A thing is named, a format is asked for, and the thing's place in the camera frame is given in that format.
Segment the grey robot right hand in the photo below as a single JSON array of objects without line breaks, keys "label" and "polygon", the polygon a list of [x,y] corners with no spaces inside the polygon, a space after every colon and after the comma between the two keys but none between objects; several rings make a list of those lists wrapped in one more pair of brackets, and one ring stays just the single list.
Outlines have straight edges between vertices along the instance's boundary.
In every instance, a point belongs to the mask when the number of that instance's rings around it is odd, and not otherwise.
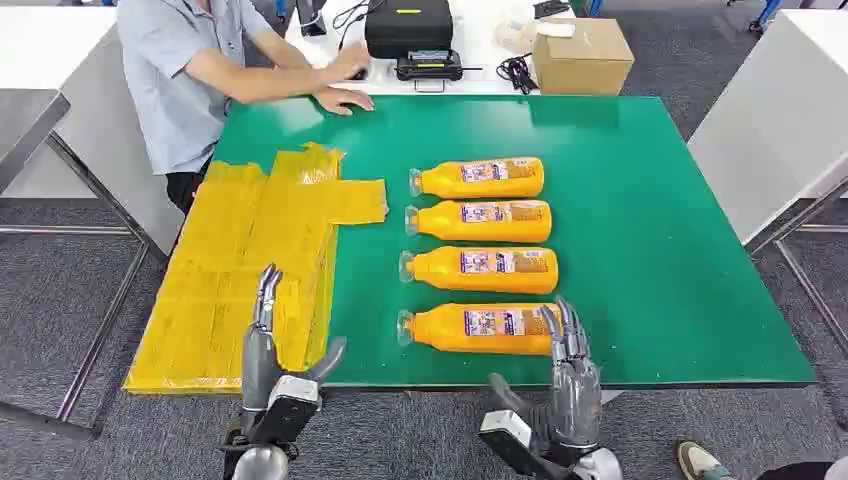
[{"label": "grey robot right hand", "polygon": [[524,400],[497,373],[489,380],[496,408],[515,412],[530,427],[533,452],[580,457],[598,445],[600,371],[590,358],[589,338],[574,307],[560,295],[555,304],[554,309],[541,308],[550,334],[550,401]]}]

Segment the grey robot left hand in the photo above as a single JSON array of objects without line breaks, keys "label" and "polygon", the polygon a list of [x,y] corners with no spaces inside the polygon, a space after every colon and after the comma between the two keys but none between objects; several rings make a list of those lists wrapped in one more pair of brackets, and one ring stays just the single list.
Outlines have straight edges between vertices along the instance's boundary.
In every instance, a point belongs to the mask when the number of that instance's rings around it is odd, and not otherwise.
[{"label": "grey robot left hand", "polygon": [[340,363],[347,339],[335,338],[324,356],[302,372],[284,369],[273,339],[273,307],[282,272],[260,274],[252,322],[242,343],[241,430],[251,444],[291,443],[320,410],[320,389]]}]

